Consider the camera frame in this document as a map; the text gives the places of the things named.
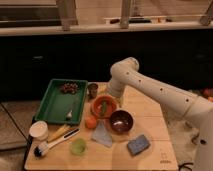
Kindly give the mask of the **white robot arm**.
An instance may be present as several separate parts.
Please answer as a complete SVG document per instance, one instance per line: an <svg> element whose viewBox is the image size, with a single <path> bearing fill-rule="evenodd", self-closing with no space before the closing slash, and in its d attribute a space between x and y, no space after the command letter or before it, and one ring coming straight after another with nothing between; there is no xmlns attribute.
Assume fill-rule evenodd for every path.
<svg viewBox="0 0 213 171"><path fill-rule="evenodd" d="M131 86L185 118L199 130L193 171L213 171L213 102L144 76L138 70L139 62L133 57L114 63L110 68L107 92L120 98L125 87Z"/></svg>

